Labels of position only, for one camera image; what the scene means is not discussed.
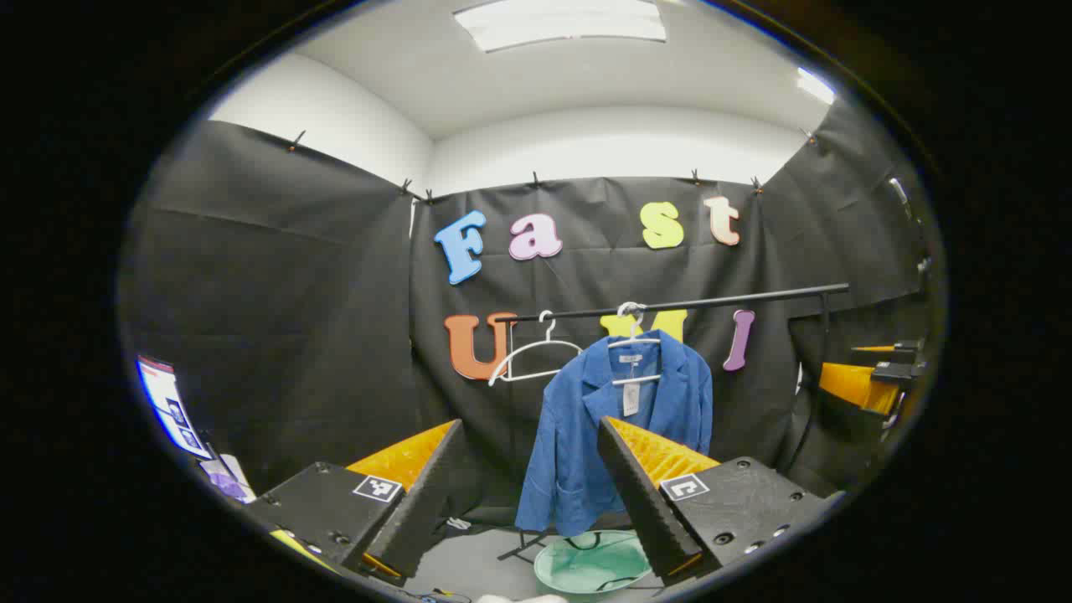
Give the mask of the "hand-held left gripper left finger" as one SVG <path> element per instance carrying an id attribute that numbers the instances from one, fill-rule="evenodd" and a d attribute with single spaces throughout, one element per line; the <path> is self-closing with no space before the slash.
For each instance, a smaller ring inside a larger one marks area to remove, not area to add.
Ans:
<path id="1" fill-rule="evenodd" d="M 245 512 L 315 559 L 402 584 L 433 544 L 465 450 L 462 420 L 448 421 L 348 468 L 310 465 Z"/>

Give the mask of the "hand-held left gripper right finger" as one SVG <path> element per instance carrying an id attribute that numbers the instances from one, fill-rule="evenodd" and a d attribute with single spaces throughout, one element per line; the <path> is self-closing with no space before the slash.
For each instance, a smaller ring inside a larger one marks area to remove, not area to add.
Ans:
<path id="1" fill-rule="evenodd" d="M 747 456 L 713 461 L 611 416 L 597 447 L 647 561 L 670 585 L 808 532 L 843 495 L 816 496 Z"/>

